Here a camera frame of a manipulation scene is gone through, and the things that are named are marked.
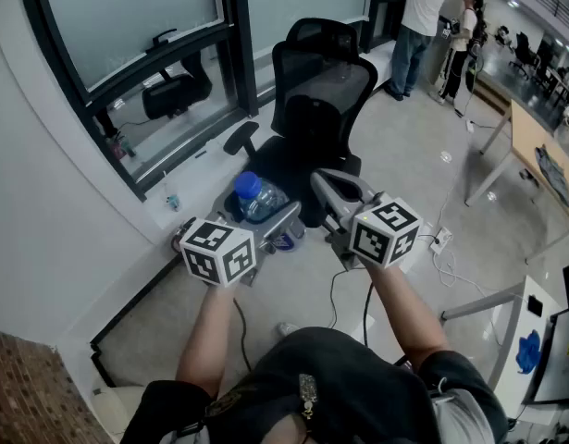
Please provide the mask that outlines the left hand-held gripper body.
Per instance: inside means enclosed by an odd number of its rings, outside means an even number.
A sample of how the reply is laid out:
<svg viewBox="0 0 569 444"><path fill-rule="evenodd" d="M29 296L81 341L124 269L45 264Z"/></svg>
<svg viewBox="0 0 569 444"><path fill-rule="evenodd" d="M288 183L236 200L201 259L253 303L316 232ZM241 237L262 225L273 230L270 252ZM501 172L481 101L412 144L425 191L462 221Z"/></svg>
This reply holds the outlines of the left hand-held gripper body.
<svg viewBox="0 0 569 444"><path fill-rule="evenodd" d="M251 287L275 237L273 222L193 217L179 226L179 251L190 276L221 288Z"/></svg>

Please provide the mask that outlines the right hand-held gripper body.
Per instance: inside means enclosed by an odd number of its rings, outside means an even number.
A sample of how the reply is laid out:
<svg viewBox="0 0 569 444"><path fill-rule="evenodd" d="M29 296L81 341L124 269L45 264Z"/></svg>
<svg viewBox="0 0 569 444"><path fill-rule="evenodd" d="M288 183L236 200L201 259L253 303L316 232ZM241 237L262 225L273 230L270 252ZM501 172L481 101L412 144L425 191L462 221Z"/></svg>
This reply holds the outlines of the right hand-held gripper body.
<svg viewBox="0 0 569 444"><path fill-rule="evenodd" d="M346 267L363 260L390 267L410 255L422 227L423 218L402 198L380 192L343 219L330 245Z"/></svg>

